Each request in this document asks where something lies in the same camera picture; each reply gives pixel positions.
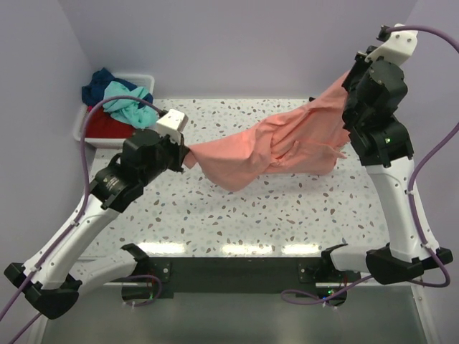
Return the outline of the pink t shirt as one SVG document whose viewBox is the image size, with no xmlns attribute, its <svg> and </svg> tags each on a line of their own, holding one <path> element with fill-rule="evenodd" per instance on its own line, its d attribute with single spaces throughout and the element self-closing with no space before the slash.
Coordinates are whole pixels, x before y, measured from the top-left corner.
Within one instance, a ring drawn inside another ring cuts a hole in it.
<svg viewBox="0 0 459 344">
<path fill-rule="evenodd" d="M 190 146 L 184 165 L 198 165 L 212 183 L 232 192 L 260 175 L 332 172 L 349 142 L 342 120 L 345 79 L 341 76 L 315 100 L 290 112 L 271 115 L 240 133 Z"/>
</svg>

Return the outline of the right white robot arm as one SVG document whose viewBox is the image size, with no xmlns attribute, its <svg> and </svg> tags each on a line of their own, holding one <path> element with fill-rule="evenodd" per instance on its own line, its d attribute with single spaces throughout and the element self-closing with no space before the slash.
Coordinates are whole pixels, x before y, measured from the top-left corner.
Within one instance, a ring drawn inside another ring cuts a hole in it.
<svg viewBox="0 0 459 344">
<path fill-rule="evenodd" d="M 378 283 L 416 282 L 429 269 L 445 269 L 453 253 L 429 228 L 415 185 L 414 151 L 406 127 L 394 116 L 407 94 L 404 72 L 384 57 L 356 54 L 342 84 L 348 97 L 342 119 L 351 145 L 370 176 L 382 205 L 389 243 L 379 249 L 337 245 L 323 251 L 319 272 L 336 281 L 345 271 L 369 273 Z"/>
</svg>

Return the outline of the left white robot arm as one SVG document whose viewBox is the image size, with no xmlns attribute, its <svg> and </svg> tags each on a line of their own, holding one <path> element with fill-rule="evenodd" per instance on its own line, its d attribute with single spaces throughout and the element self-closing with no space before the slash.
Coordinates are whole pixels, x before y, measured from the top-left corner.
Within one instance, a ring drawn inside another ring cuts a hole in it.
<svg viewBox="0 0 459 344">
<path fill-rule="evenodd" d="M 84 292 L 112 280 L 141 281 L 149 257 L 136 244 L 125 244 L 113 256 L 77 267 L 96 236 L 143 195 L 164 171 L 183 172 L 189 149 L 179 130 L 137 130 L 123 149 L 99 170 L 74 214 L 24 263 L 11 263 L 6 278 L 39 314 L 54 320 L 64 315 Z"/>
</svg>

